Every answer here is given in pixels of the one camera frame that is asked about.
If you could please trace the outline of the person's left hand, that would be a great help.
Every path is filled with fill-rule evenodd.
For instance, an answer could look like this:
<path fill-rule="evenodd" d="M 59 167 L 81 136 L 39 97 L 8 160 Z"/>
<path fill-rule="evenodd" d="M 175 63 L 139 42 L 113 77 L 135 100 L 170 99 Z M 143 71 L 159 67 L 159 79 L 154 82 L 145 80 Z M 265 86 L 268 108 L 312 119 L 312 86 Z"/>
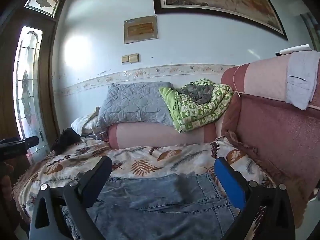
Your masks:
<path fill-rule="evenodd" d="M 6 202 L 11 201 L 12 199 L 12 184 L 10 175 L 14 171 L 14 168 L 5 163 L 1 162 L 1 168 L 0 168 L 0 185 L 1 185 L 1 194 Z"/>

